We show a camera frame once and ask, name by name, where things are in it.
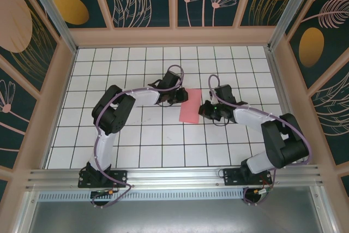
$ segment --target cable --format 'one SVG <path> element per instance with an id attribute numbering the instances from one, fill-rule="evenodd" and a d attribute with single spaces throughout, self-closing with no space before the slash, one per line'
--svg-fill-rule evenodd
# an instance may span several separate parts
<path id="1" fill-rule="evenodd" d="M 174 87 L 171 87 L 171 88 L 167 88 L 167 89 L 158 89 L 158 88 L 153 88 L 153 87 L 141 87 L 141 88 L 136 88 L 136 89 L 132 89 L 132 90 L 127 90 L 127 91 L 122 91 L 118 94 L 116 94 L 105 106 L 104 108 L 102 109 L 101 113 L 99 114 L 99 116 L 97 117 L 97 120 L 96 120 L 96 124 L 95 124 L 95 127 L 97 128 L 97 131 L 98 131 L 98 136 L 97 136 L 97 139 L 96 139 L 96 142 L 94 143 L 94 147 L 93 147 L 93 156 L 94 156 L 94 160 L 96 162 L 96 166 L 98 168 L 98 170 L 101 172 L 101 174 L 103 176 L 105 176 L 106 178 L 108 178 L 109 180 L 115 182 L 115 183 L 118 183 L 118 184 L 121 184 L 121 185 L 125 185 L 125 186 L 128 186 L 129 188 L 124 192 L 122 193 L 119 197 L 117 197 L 115 200 L 113 201 L 110 201 L 108 202 L 107 204 L 103 205 L 103 206 L 97 206 L 95 203 L 94 203 L 94 199 L 92 199 L 92 204 L 94 205 L 95 208 L 105 208 L 105 207 L 110 207 L 112 205 L 114 205 L 117 201 L 119 201 L 119 199 L 121 199 L 125 194 L 127 194 L 132 186 L 128 183 L 125 183 L 123 181 L 119 181 L 119 180 L 116 180 L 114 178 L 112 178 L 111 176 L 109 176 L 107 173 L 105 173 L 103 171 L 103 169 L 101 168 L 101 166 L 99 165 L 99 162 L 98 162 L 98 159 L 97 159 L 97 146 L 98 146 L 98 142 L 99 142 L 99 139 L 101 137 L 101 129 L 99 128 L 99 121 L 100 119 L 102 118 L 102 115 L 104 114 L 104 112 L 107 110 L 107 108 L 111 105 L 111 103 L 113 101 L 115 101 L 115 99 L 117 99 L 118 97 L 124 95 L 124 94 L 131 94 L 131 93 L 135 93 L 135 92 L 139 92 L 139 91 L 145 91 L 145 90 L 153 90 L 153 91 L 158 91 L 158 92 L 166 92 L 166 91 L 171 91 L 171 90 L 174 90 L 178 87 L 180 87 L 183 83 L 183 80 L 184 80 L 184 70 L 181 66 L 179 65 L 171 65 L 167 70 L 170 70 L 171 68 L 173 67 L 177 67 L 180 69 L 180 81 L 179 83 L 177 83 Z"/>
<path id="2" fill-rule="evenodd" d="M 224 124 L 221 124 L 221 125 L 218 125 L 218 124 L 214 123 L 214 120 L 212 120 L 212 123 L 213 123 L 215 126 L 217 126 L 217 127 L 225 127 L 226 125 L 229 124 L 229 120 L 228 120 L 227 123 L 225 123 L 225 118 L 224 118 Z"/>
<path id="3" fill-rule="evenodd" d="M 256 108 L 250 107 L 250 106 L 240 106 L 240 105 L 230 104 L 230 103 L 224 101 L 223 99 L 219 98 L 219 97 L 216 95 L 216 93 L 214 92 L 214 90 L 212 89 L 212 87 L 211 87 L 211 78 L 212 78 L 213 76 L 214 76 L 215 78 L 217 78 L 217 80 L 218 80 L 218 86 L 220 85 L 219 77 L 218 77 L 217 75 L 212 74 L 212 75 L 209 76 L 209 78 L 208 78 L 208 88 L 209 88 L 209 90 L 211 91 L 212 95 L 213 95 L 215 98 L 217 98 L 218 101 L 220 101 L 220 102 L 222 102 L 222 103 L 224 103 L 224 104 L 226 104 L 226 105 L 228 105 L 228 106 L 235 107 L 235 108 L 237 108 L 237 109 L 252 110 L 252 111 L 254 111 L 254 112 L 263 114 L 263 115 L 268 116 L 268 117 L 270 117 L 270 118 L 273 118 L 273 119 L 275 119 L 275 120 L 277 120 L 277 121 L 280 121 L 282 124 L 288 126 L 288 127 L 291 128 L 298 136 L 300 136 L 300 138 L 303 140 L 304 144 L 305 144 L 306 147 L 308 148 L 308 152 L 309 152 L 308 158 L 307 158 L 307 160 L 305 160 L 305 161 L 303 161 L 303 162 L 294 163 L 294 164 L 290 164 L 290 165 L 292 165 L 292 166 L 300 166 L 300 165 L 308 164 L 308 163 L 311 161 L 311 159 L 312 159 L 312 150 L 311 150 L 310 144 L 309 144 L 308 140 L 305 138 L 305 136 L 304 136 L 297 128 L 295 128 L 293 125 L 289 124 L 287 121 L 284 121 L 283 119 L 281 119 L 281 118 L 279 118 L 279 117 L 276 117 L 276 116 L 274 116 L 274 115 L 272 115 L 272 114 L 266 113 L 266 112 L 264 112 L 264 111 L 262 111 L 262 110 L 259 110 L 259 109 L 256 109 Z"/>

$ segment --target leaf illustration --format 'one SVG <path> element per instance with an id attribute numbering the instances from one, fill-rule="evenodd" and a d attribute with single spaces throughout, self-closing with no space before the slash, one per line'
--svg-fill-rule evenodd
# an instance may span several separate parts
<path id="1" fill-rule="evenodd" d="M 316 16 L 321 27 L 339 28 L 349 17 L 349 0 L 329 0 Z"/>

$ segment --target pink sponge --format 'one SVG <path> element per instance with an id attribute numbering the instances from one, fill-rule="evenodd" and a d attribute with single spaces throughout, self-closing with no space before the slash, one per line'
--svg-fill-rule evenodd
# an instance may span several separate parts
<path id="1" fill-rule="evenodd" d="M 201 89 L 185 89 L 188 93 L 188 100 L 180 106 L 179 121 L 198 124 L 198 109 L 201 105 Z"/>

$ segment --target purple cable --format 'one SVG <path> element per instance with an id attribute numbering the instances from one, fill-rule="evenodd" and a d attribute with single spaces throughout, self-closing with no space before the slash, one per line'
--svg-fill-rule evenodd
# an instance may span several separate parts
<path id="1" fill-rule="evenodd" d="M 214 92 L 214 90 L 213 90 L 212 87 L 211 87 L 211 78 L 212 78 L 213 76 L 214 76 L 215 78 L 217 78 L 217 80 L 218 80 L 218 86 L 220 86 L 219 77 L 218 77 L 217 75 L 212 74 L 212 75 L 209 76 L 209 78 L 208 78 L 208 88 L 209 88 L 209 90 L 211 91 L 212 95 L 213 95 L 215 98 L 217 98 L 218 101 L 220 101 L 220 102 L 222 102 L 223 104 L 226 104 L 226 105 L 228 105 L 228 106 L 236 107 L 237 109 L 248 109 L 248 110 L 252 110 L 252 111 L 254 111 L 254 112 L 260 113 L 260 114 L 262 114 L 262 115 L 271 117 L 271 118 L 273 118 L 273 119 L 275 119 L 275 120 L 277 120 L 277 121 L 280 121 L 280 122 L 281 122 L 282 124 L 284 124 L 285 126 L 288 126 L 288 127 L 291 128 L 298 136 L 300 136 L 300 138 L 303 140 L 304 144 L 306 145 L 306 147 L 307 147 L 307 149 L 308 149 L 309 156 L 308 156 L 308 158 L 307 158 L 306 161 L 299 162 L 299 163 L 294 163 L 294 164 L 290 164 L 290 166 L 291 166 L 291 165 L 292 165 L 292 166 L 306 165 L 306 164 L 308 164 L 308 163 L 311 161 L 311 159 L 312 159 L 312 151 L 311 151 L 310 144 L 309 144 L 309 142 L 307 141 L 307 139 L 305 138 L 305 136 L 304 136 L 297 128 L 295 128 L 293 125 L 289 124 L 288 122 L 284 121 L 284 120 L 281 119 L 280 117 L 276 117 L 276 116 L 274 116 L 274 115 L 272 115 L 272 114 L 269 114 L 269 113 L 266 113 L 266 112 L 264 112 L 264 111 L 262 111 L 262 110 L 255 109 L 254 107 L 239 106 L 239 105 L 230 104 L 230 103 L 224 101 L 223 99 L 220 99 L 220 98 L 216 95 L 216 93 Z"/>
<path id="2" fill-rule="evenodd" d="M 105 176 L 106 178 L 110 179 L 111 181 L 115 182 L 115 183 L 118 183 L 118 184 L 121 184 L 121 185 L 125 185 L 125 186 L 128 186 L 129 188 L 124 192 L 122 193 L 117 199 L 111 201 L 111 202 L 108 202 L 107 204 L 103 205 L 103 206 L 97 206 L 95 203 L 94 203 L 94 200 L 98 197 L 98 195 L 96 195 L 93 199 L 92 199 L 92 204 L 94 205 L 94 207 L 98 207 L 98 208 L 104 208 L 104 207 L 110 207 L 112 206 L 113 204 L 115 204 L 117 201 L 119 201 L 119 199 L 121 199 L 125 194 L 127 194 L 132 186 L 128 183 L 125 183 L 125 182 L 122 182 L 122 181 L 119 181 L 119 180 L 116 180 L 114 178 L 112 178 L 111 176 L 109 176 L 107 173 L 105 173 L 102 168 L 100 167 L 99 165 L 99 162 L 97 160 L 97 145 L 98 145 L 98 141 L 99 141 L 99 138 L 101 137 L 101 130 L 99 128 L 99 121 L 102 117 L 102 115 L 104 114 L 104 112 L 107 110 L 107 108 L 111 105 L 111 103 L 117 99 L 118 97 L 124 95 L 124 94 L 130 94 L 130 93 L 134 93 L 134 92 L 139 92 L 139 91 L 144 91 L 144 90 L 153 90 L 153 91 L 159 91 L 159 92 L 166 92 L 166 91 L 171 91 L 171 90 L 174 90 L 178 87 L 181 86 L 181 84 L 183 83 L 183 79 L 184 79 L 184 70 L 181 66 L 179 65 L 171 65 L 168 70 L 170 70 L 170 68 L 173 68 L 173 67 L 177 67 L 180 69 L 180 81 L 174 86 L 174 87 L 171 87 L 171 88 L 167 88 L 167 89 L 158 89 L 158 88 L 153 88 L 153 87 L 141 87 L 141 88 L 136 88 L 136 89 L 132 89 L 132 90 L 127 90 L 127 91 L 123 91 L 123 92 L 120 92 L 118 94 L 116 94 L 106 105 L 105 107 L 102 109 L 101 113 L 99 114 L 99 116 L 97 117 L 97 120 L 96 120 L 96 124 L 95 124 L 95 127 L 97 128 L 97 131 L 98 131 L 98 136 L 97 136 L 97 139 L 96 139 L 96 142 L 94 143 L 94 147 L 93 147 L 93 155 L 94 155 L 94 159 L 95 159 L 95 162 L 96 162 L 96 166 L 98 168 L 98 170 L 101 172 L 101 174 L 103 176 Z"/>

